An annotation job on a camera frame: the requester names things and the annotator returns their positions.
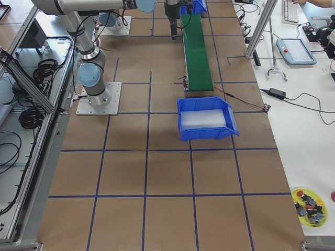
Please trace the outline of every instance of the tripod base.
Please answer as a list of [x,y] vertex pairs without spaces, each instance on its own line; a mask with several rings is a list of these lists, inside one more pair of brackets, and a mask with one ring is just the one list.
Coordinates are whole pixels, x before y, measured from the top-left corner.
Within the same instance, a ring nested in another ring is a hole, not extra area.
[[285,73],[284,73],[283,71],[279,70],[277,67],[270,68],[270,69],[267,71],[267,73],[265,74],[265,76],[266,76],[266,80],[269,80],[269,78],[270,78],[270,73],[278,73],[278,74],[280,74],[280,75],[283,77],[284,81],[287,82],[287,78],[286,78]]

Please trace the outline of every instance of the green conveyor belt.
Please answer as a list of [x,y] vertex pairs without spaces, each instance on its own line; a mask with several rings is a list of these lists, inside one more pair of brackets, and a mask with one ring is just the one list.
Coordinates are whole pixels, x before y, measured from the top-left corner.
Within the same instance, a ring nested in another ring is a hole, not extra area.
[[[182,25],[189,21],[189,15],[182,15]],[[183,29],[184,49],[188,76],[188,91],[214,90],[205,47],[200,14],[192,14],[187,27]]]

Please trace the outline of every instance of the keyboard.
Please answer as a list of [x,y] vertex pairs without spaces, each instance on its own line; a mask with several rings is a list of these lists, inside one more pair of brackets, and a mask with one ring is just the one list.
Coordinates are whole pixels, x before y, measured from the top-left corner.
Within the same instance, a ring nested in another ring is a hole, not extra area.
[[299,23],[298,7],[292,0],[283,0],[283,23],[291,25]]

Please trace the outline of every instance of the blue plastic bin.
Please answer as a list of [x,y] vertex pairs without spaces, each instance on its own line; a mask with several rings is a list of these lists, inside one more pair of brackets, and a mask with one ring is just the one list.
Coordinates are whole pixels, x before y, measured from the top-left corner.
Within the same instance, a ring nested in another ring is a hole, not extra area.
[[[178,127],[183,141],[199,139],[221,139],[232,134],[239,135],[231,105],[220,97],[207,98],[181,98],[177,100],[178,106]],[[182,111],[201,111],[222,109],[226,127],[183,129]]]
[[[204,4],[203,0],[193,0],[192,14],[201,14],[202,12],[207,12],[206,4]],[[180,14],[187,14],[185,6],[180,8]]]

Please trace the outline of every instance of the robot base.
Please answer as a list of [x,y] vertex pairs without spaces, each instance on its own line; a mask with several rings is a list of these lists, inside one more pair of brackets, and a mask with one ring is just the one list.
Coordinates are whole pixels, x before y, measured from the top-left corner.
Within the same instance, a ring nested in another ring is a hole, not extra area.
[[[120,95],[121,95],[121,82],[107,82],[106,88],[111,93],[111,100],[106,105],[92,106],[87,99],[82,98],[79,100],[77,115],[117,115],[119,110]],[[86,95],[85,89],[82,90],[82,96]]]
[[104,29],[104,27],[102,26],[99,28],[98,34],[100,34],[101,36],[102,35],[110,35],[110,36],[117,36],[117,37],[129,36],[131,17],[127,16],[124,18],[127,21],[128,26],[123,25],[123,27],[119,30],[109,30],[107,28]]

